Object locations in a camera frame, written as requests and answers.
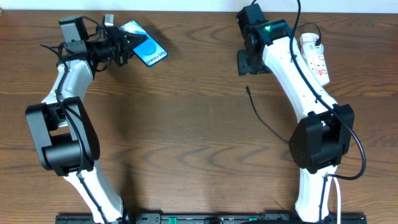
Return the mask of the blue Samsung smartphone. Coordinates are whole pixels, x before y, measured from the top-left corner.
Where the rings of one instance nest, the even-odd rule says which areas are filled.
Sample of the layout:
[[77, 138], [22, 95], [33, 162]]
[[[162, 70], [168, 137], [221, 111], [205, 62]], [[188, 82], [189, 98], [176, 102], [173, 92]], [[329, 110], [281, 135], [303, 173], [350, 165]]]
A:
[[132, 34], [141, 34], [147, 37], [147, 40], [132, 50], [132, 52], [147, 67], [152, 67], [167, 58], [167, 51], [163, 49], [136, 21], [126, 23], [121, 26], [120, 29]]

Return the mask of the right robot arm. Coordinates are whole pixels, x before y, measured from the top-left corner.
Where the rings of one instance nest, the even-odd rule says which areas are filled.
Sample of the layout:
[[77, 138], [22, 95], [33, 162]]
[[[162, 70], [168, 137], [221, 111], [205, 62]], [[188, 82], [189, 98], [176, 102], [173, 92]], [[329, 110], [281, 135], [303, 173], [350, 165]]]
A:
[[354, 111], [339, 105], [324, 86], [329, 82], [320, 35], [304, 33], [279, 19], [268, 21], [253, 2], [236, 15], [245, 48], [237, 53], [238, 73], [273, 73], [293, 107], [297, 127], [286, 142], [300, 169], [296, 219], [307, 223], [330, 220], [330, 181], [353, 138]]

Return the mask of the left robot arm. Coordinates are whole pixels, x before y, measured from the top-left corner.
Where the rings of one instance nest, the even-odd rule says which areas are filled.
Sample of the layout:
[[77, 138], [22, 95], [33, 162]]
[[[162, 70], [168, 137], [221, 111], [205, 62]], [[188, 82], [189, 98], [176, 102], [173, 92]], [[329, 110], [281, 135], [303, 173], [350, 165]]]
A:
[[83, 105], [99, 63], [121, 67], [149, 39], [135, 21], [121, 27], [107, 14], [94, 39], [85, 16], [60, 19], [64, 42], [45, 48], [57, 58], [58, 75], [50, 93], [25, 116], [41, 166], [72, 184], [91, 210], [92, 223], [136, 223], [124, 200], [108, 182], [98, 160], [100, 142]]

